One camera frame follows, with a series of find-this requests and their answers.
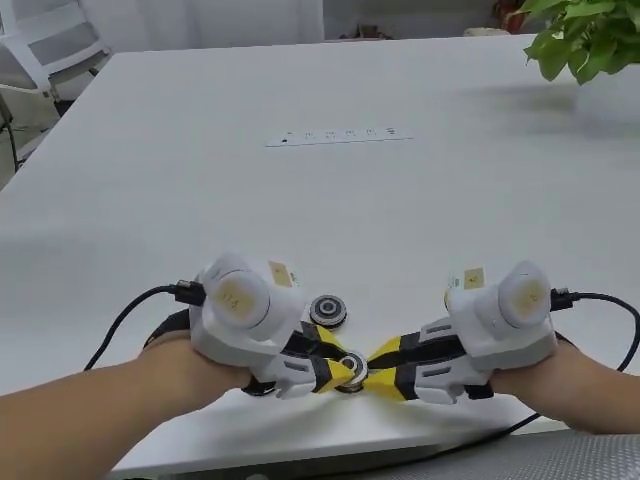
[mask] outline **table surface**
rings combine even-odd
[[[556,286],[640,298],[640,137],[594,134],[577,88],[525,66],[530,37],[117,55],[0,193],[0,393],[80,370],[143,290],[232,247],[345,299],[338,336],[372,352],[444,314],[456,269],[521,259]],[[266,148],[289,130],[406,128],[413,140]],[[102,364],[178,307],[146,302]],[[614,365],[623,311],[583,302],[560,331]],[[639,363],[632,370],[639,372]],[[169,422],[116,474],[168,473],[460,441],[522,419],[456,406],[232,392]]]

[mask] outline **paper sticker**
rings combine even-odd
[[[253,296],[233,280],[223,281],[213,298],[238,320],[246,320],[255,306]]]
[[[520,287],[514,297],[514,307],[516,312],[523,317],[528,317],[540,305],[545,297],[545,289],[538,280],[529,280]]]
[[[271,275],[273,276],[273,281],[276,285],[286,288],[291,288],[293,286],[287,266],[284,263],[270,261],[269,267],[271,267]]]
[[[464,289],[473,290],[474,288],[484,287],[484,269],[474,268],[464,271]]]

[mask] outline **white chair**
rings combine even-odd
[[[76,0],[0,0],[0,88],[52,92],[94,67],[109,49]]]

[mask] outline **ball bearing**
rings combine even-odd
[[[367,367],[367,359],[359,352],[347,352],[340,359],[340,363],[350,369],[354,377],[344,385],[336,387],[336,390],[342,393],[357,393],[362,390],[362,383],[369,376],[369,368]]]
[[[316,325],[335,330],[347,319],[347,306],[335,295],[322,295],[311,303],[309,318]]]

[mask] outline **hand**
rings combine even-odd
[[[616,376],[614,370],[560,342],[556,353],[537,365],[496,371],[491,385],[496,393],[514,395],[545,417],[582,429],[584,412],[578,405],[594,392],[606,392],[605,385]]]
[[[206,359],[184,337],[160,337],[134,363],[144,371],[143,378],[155,383],[171,416],[204,408],[227,391],[246,387],[251,379],[247,369]]]

